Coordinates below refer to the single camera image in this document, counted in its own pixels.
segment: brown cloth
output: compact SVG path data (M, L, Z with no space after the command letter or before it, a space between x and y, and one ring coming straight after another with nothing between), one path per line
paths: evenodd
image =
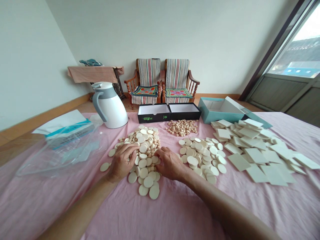
M118 74L123 74L123 67L68 67L68 76L71 77L75 83L81 82L111 82L117 83L118 79L113 71L117 68Z

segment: white thermos jug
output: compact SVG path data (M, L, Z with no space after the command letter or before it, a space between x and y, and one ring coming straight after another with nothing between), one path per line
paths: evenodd
M107 128L119 128L128 122L128 115L121 99L110 82L97 82L91 85L92 98L97 113Z

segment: clear plastic bag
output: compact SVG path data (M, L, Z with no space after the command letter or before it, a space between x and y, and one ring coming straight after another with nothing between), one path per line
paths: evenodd
M29 156L16 172L17 176L41 174L57 177L83 169L91 156L105 152L99 126L91 122L75 124L46 139L44 147Z

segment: white wall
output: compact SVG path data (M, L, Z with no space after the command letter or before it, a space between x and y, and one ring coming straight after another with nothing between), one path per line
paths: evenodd
M88 92L45 0L1 1L0 22L0 131Z
M122 82L133 77L136 58L188 58L198 93L241 93L297 1L47 3L75 59L123 65Z

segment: wooden floor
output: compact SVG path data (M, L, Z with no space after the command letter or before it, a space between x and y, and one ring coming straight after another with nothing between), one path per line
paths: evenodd
M199 101L200 101L199 98L195 99L194 103L196 105L198 105ZM135 110L132 110L128 99L124 99L122 102L123 102L127 112L137 112L139 109L139 106L134 104ZM237 102L252 112L264 112L263 110L255 107L247 102L240 102L240 101L237 101ZM75 110L75 109L78 109L81 113L96 112L96 110L91 102L86 102L84 104L81 104L72 110ZM38 141L40 141L41 139L44 138L44 136L41 134L32 134L31 132L32 131L8 142L7 144L5 144L3 146L0 146L0 156L1 156L0 157L0 166L4 165L6 162L15 158L20 153L24 152L29 147L31 147L32 145L34 145L35 143L37 143Z

